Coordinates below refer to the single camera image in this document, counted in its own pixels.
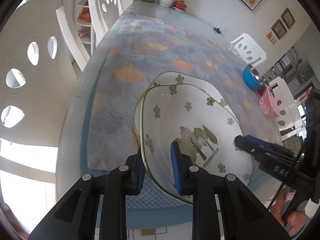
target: blue bowl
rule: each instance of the blue bowl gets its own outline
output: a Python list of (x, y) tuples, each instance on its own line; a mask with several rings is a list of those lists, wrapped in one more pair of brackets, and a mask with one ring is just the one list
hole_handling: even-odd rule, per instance
[(250, 71), (249, 67), (245, 67), (243, 70), (243, 80), (247, 84), (249, 88), (252, 90), (260, 90), (263, 86), (259, 83), (259, 81), (255, 78), (255, 76)]

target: finger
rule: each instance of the finger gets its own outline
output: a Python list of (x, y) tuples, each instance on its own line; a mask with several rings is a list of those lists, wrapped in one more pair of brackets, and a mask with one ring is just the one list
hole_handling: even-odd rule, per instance
[(276, 220), (280, 223), (280, 225), (284, 226), (284, 222), (282, 220), (282, 214), (281, 214), (281, 207), (280, 205), (274, 204), (271, 208), (270, 208), (270, 212), (271, 214), (273, 214), (273, 216), (276, 218)]
[(292, 228), (289, 231), (289, 236), (294, 236), (301, 230), (301, 228), (303, 228), (304, 224), (307, 221), (307, 217), (308, 216), (302, 212), (291, 212), (291, 214), (288, 217), (288, 223), (292, 225)]
[(275, 216), (278, 213), (281, 213), (284, 207), (284, 190), (281, 190), (276, 198), (276, 203), (270, 208), (270, 212)]
[(281, 206), (281, 210), (283, 209), (284, 206), (284, 200), (285, 200), (285, 190), (282, 189), (279, 193), (279, 195), (276, 198), (276, 204), (278, 204), (279, 206)]

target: oval hole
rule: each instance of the oval hole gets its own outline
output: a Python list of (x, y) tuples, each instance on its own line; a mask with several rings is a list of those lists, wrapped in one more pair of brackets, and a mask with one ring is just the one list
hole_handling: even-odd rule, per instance
[(102, 7), (102, 10), (103, 10), (104, 12), (107, 12), (107, 8), (106, 8), (106, 5), (105, 5), (104, 3), (101, 5), (101, 7)]
[(52, 59), (54, 59), (57, 55), (57, 48), (58, 48), (58, 43), (57, 43), (57, 39), (55, 36), (52, 36), (49, 40), (48, 40), (48, 52), (50, 54), (50, 57)]
[(278, 121), (278, 124), (279, 124), (280, 126), (284, 127), (284, 126), (285, 126), (285, 121), (280, 120), (280, 121)]
[(10, 88), (19, 88), (22, 87), (25, 83), (26, 80), (22, 73), (16, 69), (12, 68), (8, 73), (5, 78), (5, 82), (7, 83), (7, 86)]
[(39, 61), (39, 47), (38, 44), (33, 41), (29, 44), (27, 50), (28, 59), (30, 60), (33, 66), (36, 66)]
[(24, 117), (24, 112), (16, 106), (7, 106), (1, 113), (2, 124), (7, 128), (14, 127)]

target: white chair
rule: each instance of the white chair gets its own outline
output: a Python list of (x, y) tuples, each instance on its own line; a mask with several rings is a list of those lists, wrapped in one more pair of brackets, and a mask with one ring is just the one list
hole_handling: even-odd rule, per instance
[[(56, 13), (62, 6), (62, 0), (30, 0), (15, 10), (0, 33), (1, 119), (22, 118), (11, 128), (0, 122), (0, 138), (58, 147), (78, 82)], [(21, 73), (18, 86), (12, 85), (11, 69)]]
[(121, 0), (88, 0), (97, 44), (122, 14)]
[(264, 50), (246, 33), (231, 42), (229, 51), (234, 54), (237, 52), (247, 64), (251, 64), (253, 67), (267, 59), (267, 54)]
[(285, 81), (281, 77), (277, 77), (269, 84), (275, 94), (275, 99), (278, 100), (280, 109), (281, 116), (276, 118), (279, 130), (282, 131), (293, 126), (295, 127), (295, 130), (281, 137), (282, 141), (284, 141), (302, 130), (302, 119)]

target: green flower print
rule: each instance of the green flower print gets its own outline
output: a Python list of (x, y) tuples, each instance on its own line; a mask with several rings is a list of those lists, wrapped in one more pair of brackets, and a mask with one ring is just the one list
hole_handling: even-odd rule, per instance
[(219, 103), (221, 106), (223, 106), (223, 107), (225, 107), (225, 106), (227, 106), (228, 104), (227, 104), (227, 102), (222, 98), (221, 100), (220, 100), (220, 103)]
[(207, 98), (207, 105), (208, 106), (213, 106), (213, 103), (216, 101), (216, 100), (214, 100), (213, 98)]
[(155, 151), (155, 148), (153, 147), (153, 142), (149, 135), (146, 135), (144, 142), (149, 147), (150, 151), (153, 153)]
[(218, 164), (218, 168), (220, 173), (226, 172), (226, 167), (225, 165), (222, 165), (222, 163)]
[(177, 86), (176, 85), (170, 86), (169, 90), (170, 90), (171, 94), (174, 95), (177, 93)]
[(183, 81), (184, 81), (184, 77), (179, 74), (179, 75), (176, 77), (176, 82), (177, 82), (177, 84), (182, 84)]

